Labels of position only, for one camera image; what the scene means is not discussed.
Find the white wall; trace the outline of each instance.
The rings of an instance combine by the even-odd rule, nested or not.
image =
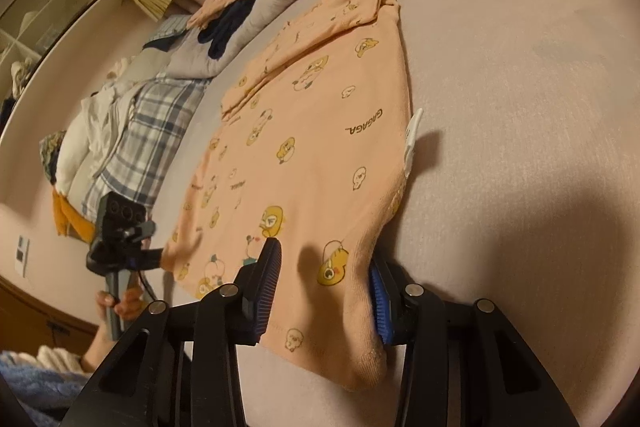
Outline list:
[[[33,115],[33,126],[26,130],[18,153],[20,168],[15,169],[6,204],[0,204],[0,276],[54,308],[92,323],[96,322],[94,294],[104,288],[104,279],[85,268],[87,245],[56,235],[52,187],[44,176],[38,142],[66,128],[78,113],[80,100],[99,89],[116,60],[137,54],[155,27],[130,0],[124,0],[78,47],[76,60],[60,78],[51,79],[56,88],[42,111]],[[14,270],[20,234],[31,241],[24,279]]]

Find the human hand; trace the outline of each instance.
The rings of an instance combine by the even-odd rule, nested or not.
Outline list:
[[[136,285],[127,289],[120,302],[116,304],[113,296],[107,292],[98,292],[95,295],[95,303],[100,321],[105,322],[107,320],[107,308],[113,308],[116,315],[125,321],[136,320],[146,308],[146,302],[140,299],[142,294],[142,288]]]

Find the wall socket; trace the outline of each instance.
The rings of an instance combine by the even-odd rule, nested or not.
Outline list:
[[[21,235],[18,239],[18,248],[15,251],[15,271],[20,277],[24,277],[27,270],[27,254],[29,252],[29,239]]]

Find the bed sheet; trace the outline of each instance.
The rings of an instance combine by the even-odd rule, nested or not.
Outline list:
[[[158,197],[153,246],[170,237],[223,93],[316,1],[290,6],[210,86]],[[580,425],[600,426],[640,365],[640,0],[399,2],[413,107],[425,117],[379,243],[445,298],[493,299]],[[174,304],[190,300],[174,292]],[[383,385],[350,394],[240,348],[247,421],[392,425],[401,355]]]

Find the silver screw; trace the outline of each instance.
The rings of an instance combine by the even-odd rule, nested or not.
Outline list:
[[[419,284],[408,284],[404,287],[404,291],[407,295],[411,295],[412,297],[419,297],[424,293],[424,288]]]
[[[495,305],[489,299],[480,299],[476,306],[483,313],[491,313],[495,310]]]
[[[164,301],[153,301],[149,304],[149,313],[152,315],[159,315],[163,313],[166,309],[166,302]]]
[[[235,284],[223,284],[218,291],[223,297],[233,297],[238,293],[238,286]]]

